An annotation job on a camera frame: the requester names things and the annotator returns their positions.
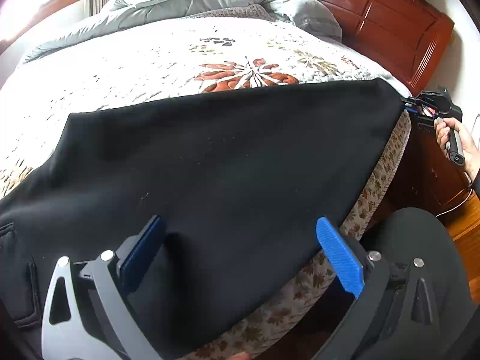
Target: black pants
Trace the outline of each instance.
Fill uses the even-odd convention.
[[[423,259],[433,282],[442,338],[439,345],[445,353],[477,307],[470,297],[465,267],[445,227],[429,212],[404,208],[365,233],[361,244],[392,263]]]

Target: metal screw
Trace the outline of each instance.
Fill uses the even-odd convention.
[[[382,255],[380,254],[379,251],[371,250],[368,252],[368,258],[371,261],[379,261],[382,258]]]
[[[57,264],[59,267],[64,267],[64,266],[67,266],[68,261],[69,261],[68,257],[63,256],[58,259]]]
[[[415,265],[418,268],[422,268],[425,265],[425,263],[423,262],[423,259],[421,259],[420,257],[415,257],[413,259],[413,265]]]
[[[103,261],[111,260],[113,256],[115,256],[115,252],[113,250],[105,250],[102,252],[102,254],[100,254],[100,258]]]

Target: red wooden headboard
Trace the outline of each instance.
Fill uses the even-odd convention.
[[[320,0],[343,43],[381,64],[418,94],[450,41],[453,21],[422,0]]]

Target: mattress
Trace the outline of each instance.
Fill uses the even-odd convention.
[[[259,5],[163,20],[88,40],[21,66],[0,91],[0,135],[5,137],[0,197],[49,158],[71,112],[201,92],[374,78],[386,80],[403,96],[410,94],[374,61],[334,40],[276,22]],[[404,112],[342,225],[346,233],[362,236],[395,174],[410,128]],[[302,318],[334,277],[319,252],[274,297],[185,358],[262,353]]]

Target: garment pocket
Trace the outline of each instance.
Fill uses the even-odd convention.
[[[18,327],[41,322],[37,268],[13,223],[0,227],[0,299]]]

